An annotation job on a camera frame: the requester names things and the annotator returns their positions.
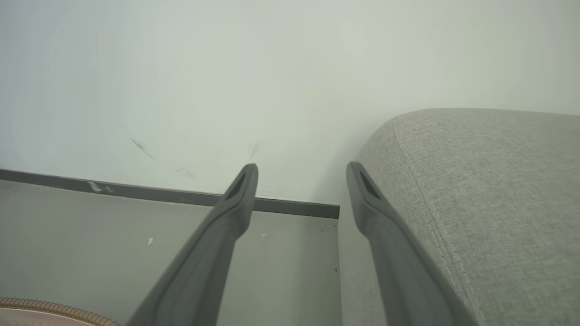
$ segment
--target dark baseboard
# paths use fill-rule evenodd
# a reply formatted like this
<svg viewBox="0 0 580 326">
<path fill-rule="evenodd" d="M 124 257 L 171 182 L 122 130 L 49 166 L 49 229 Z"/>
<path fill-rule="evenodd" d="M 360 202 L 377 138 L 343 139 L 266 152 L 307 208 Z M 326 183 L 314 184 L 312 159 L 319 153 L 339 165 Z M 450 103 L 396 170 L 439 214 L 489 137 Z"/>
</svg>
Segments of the dark baseboard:
<svg viewBox="0 0 580 326">
<path fill-rule="evenodd" d="M 106 183 L 90 180 L 63 178 L 59 176 L 37 175 L 0 169 L 0 180 L 31 183 L 59 189 L 82 191 L 118 197 L 137 198 L 153 201 L 179 202 L 182 204 L 214 206 L 221 195 L 195 193 L 191 191 L 168 190 L 126 184 Z M 315 216 L 337 219 L 338 205 L 317 204 L 290 200 L 256 198 L 254 211 L 283 213 L 292 215 Z"/>
</svg>

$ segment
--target floor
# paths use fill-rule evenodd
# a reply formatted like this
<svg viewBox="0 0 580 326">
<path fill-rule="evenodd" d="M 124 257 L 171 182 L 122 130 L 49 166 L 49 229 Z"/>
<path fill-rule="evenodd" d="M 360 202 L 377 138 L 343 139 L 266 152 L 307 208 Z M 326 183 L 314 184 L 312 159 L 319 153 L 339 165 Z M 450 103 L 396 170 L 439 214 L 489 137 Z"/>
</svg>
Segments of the floor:
<svg viewBox="0 0 580 326">
<path fill-rule="evenodd" d="M 126 324 L 210 209 L 0 180 L 0 296 Z M 337 227 L 254 212 L 235 245 L 217 324 L 341 325 Z"/>
</svg>

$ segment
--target textured upholstery fabric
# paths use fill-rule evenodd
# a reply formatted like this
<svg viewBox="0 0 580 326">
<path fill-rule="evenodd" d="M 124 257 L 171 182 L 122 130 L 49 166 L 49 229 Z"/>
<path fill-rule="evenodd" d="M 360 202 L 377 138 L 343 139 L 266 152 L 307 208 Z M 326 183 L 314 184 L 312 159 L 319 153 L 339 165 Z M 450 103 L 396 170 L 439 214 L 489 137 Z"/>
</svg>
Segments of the textured upholstery fabric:
<svg viewBox="0 0 580 326">
<path fill-rule="evenodd" d="M 580 325 L 580 116 L 417 111 L 358 160 L 480 325 Z M 368 242 L 340 214 L 343 324 L 385 325 Z"/>
</svg>

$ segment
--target sofa seam stitching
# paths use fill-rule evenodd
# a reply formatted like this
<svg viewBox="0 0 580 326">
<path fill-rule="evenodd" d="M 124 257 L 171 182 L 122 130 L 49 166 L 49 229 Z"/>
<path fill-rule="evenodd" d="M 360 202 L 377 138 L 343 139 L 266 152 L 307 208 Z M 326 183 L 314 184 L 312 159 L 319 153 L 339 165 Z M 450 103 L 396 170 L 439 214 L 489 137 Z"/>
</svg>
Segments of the sofa seam stitching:
<svg viewBox="0 0 580 326">
<path fill-rule="evenodd" d="M 395 122 L 396 122 L 396 119 L 393 119 L 393 123 L 391 124 L 391 129 L 393 131 L 393 138 L 395 140 L 395 144 L 397 145 L 397 148 L 401 151 L 401 155 L 398 155 L 398 153 L 397 153 L 397 155 L 399 157 L 399 160 L 401 160 L 401 156 L 403 154 L 403 150 L 402 150 L 401 145 L 399 144 L 398 139 L 397 139 L 397 132 L 395 131 L 395 126 L 394 126 L 395 125 Z M 413 174 L 413 171 L 411 171 L 411 167 L 410 167 L 410 164 L 407 162 L 407 159 L 405 157 L 403 157 L 403 160 L 401 160 L 401 163 L 403 163 L 405 166 L 409 167 L 409 172 L 411 174 Z M 405 172 L 404 169 L 403 169 L 403 172 L 405 173 L 405 176 L 409 180 L 409 176 L 407 175 L 407 173 Z M 421 183 L 421 185 L 423 186 L 423 188 L 425 188 L 425 184 L 423 184 L 423 182 L 421 180 L 419 180 L 415 176 L 414 176 L 414 179 L 415 179 L 415 182 L 417 183 L 417 186 L 419 186 L 418 183 Z M 421 196 L 423 197 L 423 200 L 425 201 L 425 203 L 427 203 L 427 200 L 425 198 L 425 194 L 423 194 L 423 191 L 421 190 L 421 188 L 419 188 L 419 192 L 421 192 Z M 419 205 L 421 206 L 421 211 L 423 212 L 423 216 L 425 217 L 425 220 L 429 224 L 429 229 L 431 229 L 429 220 L 427 219 L 427 217 L 425 215 L 425 212 L 423 210 L 423 206 L 421 205 L 421 202 L 419 201 L 419 196 L 417 195 L 417 193 L 415 192 L 415 190 L 413 190 L 413 193 L 415 194 L 415 198 L 417 199 L 417 201 L 419 202 Z M 431 213 L 431 215 L 435 219 L 437 219 L 437 220 L 440 221 L 439 216 L 438 216 L 438 213 L 437 213 L 437 209 L 435 207 L 433 207 L 433 211 L 434 212 L 428 206 L 427 206 L 427 209 L 429 210 L 429 212 Z M 443 225 L 443 223 L 440 223 L 440 224 L 441 224 L 441 227 L 447 233 L 447 229 L 445 228 L 445 226 Z M 435 238 L 435 235 L 433 233 L 433 230 L 431 230 L 431 231 L 432 231 L 432 236 L 435 239 L 435 243 L 437 244 L 437 246 L 439 246 L 439 244 L 437 243 L 437 239 Z M 471 285 L 471 281 L 469 280 L 469 277 L 467 276 L 467 272 L 465 271 L 465 267 L 463 266 L 463 263 L 461 262 L 461 258 L 459 257 L 459 254 L 457 253 L 457 250 L 455 249 L 455 246 L 453 245 L 453 242 L 451 241 L 451 238 L 449 238 L 449 241 L 448 242 L 449 242 L 449 245 L 451 246 L 451 248 L 453 249 L 453 252 L 454 252 L 455 256 L 457 257 L 457 261 L 459 262 L 459 266 L 461 267 L 461 272 L 462 272 L 463 276 L 465 276 L 465 279 L 467 281 L 467 285 L 469 286 L 469 289 L 471 290 L 471 292 L 473 294 L 473 299 L 475 299 L 475 303 L 477 305 L 477 310 L 479 310 L 479 313 L 481 314 L 481 318 L 483 319 L 483 323 L 484 323 L 484 325 L 487 325 L 487 323 L 485 322 L 485 315 L 483 315 L 483 311 L 481 310 L 481 306 L 479 304 L 479 300 L 477 300 L 477 296 L 475 294 L 475 291 L 473 290 L 473 287 Z M 455 286 L 455 283 L 453 282 L 453 279 L 451 277 L 451 271 L 449 270 L 449 267 L 447 266 L 447 262 L 445 261 L 445 257 L 443 257 L 443 253 L 441 252 L 441 249 L 439 249 L 439 251 L 441 253 L 441 258 L 443 259 L 443 263 L 445 264 L 445 267 L 447 268 L 447 271 L 449 272 L 449 276 L 450 276 L 449 279 L 451 280 L 451 283 Z"/>
<path fill-rule="evenodd" d="M 395 133 L 394 123 L 395 123 L 395 119 L 393 120 L 393 123 L 391 124 L 391 131 L 393 132 L 393 138 L 395 140 L 395 145 L 397 146 L 399 151 L 401 151 L 401 153 L 402 153 L 403 151 L 401 149 L 401 146 L 398 143 L 397 135 Z M 409 178 L 409 175 L 407 174 L 407 171 L 405 170 L 405 168 L 409 166 L 409 164 L 407 163 L 407 160 L 404 157 L 401 158 L 402 155 L 400 155 L 398 153 L 398 151 L 395 151 L 395 152 L 397 153 L 397 158 L 399 159 L 401 164 L 403 164 L 403 166 L 404 166 L 403 167 L 403 174 L 407 178 L 407 181 L 409 182 L 409 184 L 412 185 L 413 182 L 411 181 L 411 178 Z M 451 270 L 449 269 L 449 265 L 447 264 L 447 261 L 445 260 L 445 256 L 443 256 L 443 251 L 441 250 L 441 246 L 439 245 L 439 242 L 437 242 L 437 237 L 435 236 L 435 232 L 433 231 L 433 228 L 431 227 L 431 222 L 429 222 L 429 219 L 427 218 L 427 214 L 425 214 L 425 210 L 423 209 L 423 204 L 422 204 L 421 200 L 419 200 L 419 196 L 417 195 L 417 192 L 415 191 L 415 189 L 413 187 L 411 187 L 411 189 L 413 191 L 413 195 L 415 195 L 415 199 L 417 200 L 417 203 L 419 203 L 419 207 L 421 208 L 421 212 L 423 213 L 423 218 L 425 219 L 425 222 L 427 222 L 427 226 L 429 227 L 429 231 L 431 232 L 431 236 L 433 237 L 433 241 L 435 241 L 435 245 L 437 246 L 437 250 L 439 251 L 439 254 L 441 255 L 441 260 L 443 260 L 443 265 L 447 269 L 447 273 L 449 274 L 449 280 L 451 281 L 451 284 L 453 285 L 453 287 L 457 288 L 457 285 L 455 285 L 455 282 L 453 282 L 453 277 L 451 274 Z"/>
</svg>

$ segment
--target white speck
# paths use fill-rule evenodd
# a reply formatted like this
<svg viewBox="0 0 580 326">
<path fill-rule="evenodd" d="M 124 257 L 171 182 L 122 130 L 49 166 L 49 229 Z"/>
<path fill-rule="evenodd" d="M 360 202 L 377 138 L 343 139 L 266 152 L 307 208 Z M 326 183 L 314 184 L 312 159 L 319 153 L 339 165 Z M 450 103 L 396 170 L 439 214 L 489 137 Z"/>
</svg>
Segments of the white speck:
<svg viewBox="0 0 580 326">
<path fill-rule="evenodd" d="M 92 181 L 89 181 L 89 186 L 90 186 L 90 188 L 91 188 L 93 191 L 96 191 L 96 192 L 98 192 L 98 193 L 99 193 L 99 192 L 101 192 L 101 191 L 103 191 L 103 189 L 101 189 L 99 186 L 97 186 L 97 184 L 96 184 L 96 183 L 94 183 L 94 182 L 92 182 Z"/>
</svg>

